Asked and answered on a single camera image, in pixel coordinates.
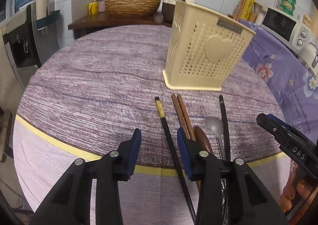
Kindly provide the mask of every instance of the beige plastic basket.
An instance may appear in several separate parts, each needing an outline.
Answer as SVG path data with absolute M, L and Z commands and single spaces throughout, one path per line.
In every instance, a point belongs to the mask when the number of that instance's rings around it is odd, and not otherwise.
M 163 70 L 166 86 L 220 91 L 254 35 L 214 10 L 178 1 Z

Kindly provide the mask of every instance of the yellow stripe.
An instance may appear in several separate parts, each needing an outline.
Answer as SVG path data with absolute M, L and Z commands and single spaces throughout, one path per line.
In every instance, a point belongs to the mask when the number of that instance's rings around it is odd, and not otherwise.
M 30 132 L 32 132 L 34 135 L 36 135 L 37 137 L 41 138 L 42 140 L 45 140 L 46 142 L 52 144 L 53 146 L 55 146 L 63 151 L 66 151 L 72 155 L 83 158 L 87 161 L 98 160 L 101 158 L 101 156 L 99 156 L 99 155 L 87 152 L 85 150 L 78 149 L 76 147 L 68 145 L 64 142 L 61 142 L 61 141 L 47 135 L 46 133 L 33 127 L 31 124 L 29 124 L 27 121 L 25 121 L 23 118 L 21 118 L 18 115 L 16 115 L 16 120 L 19 123 L 21 123 L 25 128 L 27 128 Z M 285 156 L 285 153 L 281 152 L 281 153 L 275 154 L 275 155 L 267 157 L 267 158 L 263 158 L 260 160 L 249 162 L 248 165 L 250 167 L 260 166 L 260 165 L 269 163 L 271 161 L 274 161 L 276 159 L 279 159 L 283 156 Z M 147 167 L 147 166 L 141 166 L 141 165 L 135 166 L 134 173 L 147 174 L 147 175 L 157 175 L 157 176 L 162 176 L 162 177 L 176 177 L 177 176 L 177 172 L 175 169 Z

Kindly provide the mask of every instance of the microwave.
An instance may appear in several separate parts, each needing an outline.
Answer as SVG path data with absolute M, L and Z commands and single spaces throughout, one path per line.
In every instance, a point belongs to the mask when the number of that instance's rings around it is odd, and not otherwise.
M 309 27 L 273 7 L 268 7 L 261 27 L 285 44 L 297 58 L 313 37 Z

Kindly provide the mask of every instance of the sink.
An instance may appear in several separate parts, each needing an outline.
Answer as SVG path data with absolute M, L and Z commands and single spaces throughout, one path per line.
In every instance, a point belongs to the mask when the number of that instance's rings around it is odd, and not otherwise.
M 161 0 L 105 0 L 106 11 L 111 16 L 151 16 L 156 13 Z

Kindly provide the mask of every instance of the basket label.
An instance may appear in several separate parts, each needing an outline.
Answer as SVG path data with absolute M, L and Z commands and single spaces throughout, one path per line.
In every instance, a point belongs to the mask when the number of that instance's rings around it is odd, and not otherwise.
M 231 22 L 228 22 L 228 21 L 226 21 L 224 19 L 220 19 L 220 18 L 217 21 L 217 25 L 221 26 L 221 27 L 224 27 L 224 28 L 227 28 L 227 29 L 229 29 L 229 30 L 231 30 L 231 31 L 233 31 L 235 33 L 238 33 L 238 34 L 241 34 L 242 30 L 243 30 L 242 27 L 237 26 L 237 25 L 235 25 L 235 24 L 233 24 Z

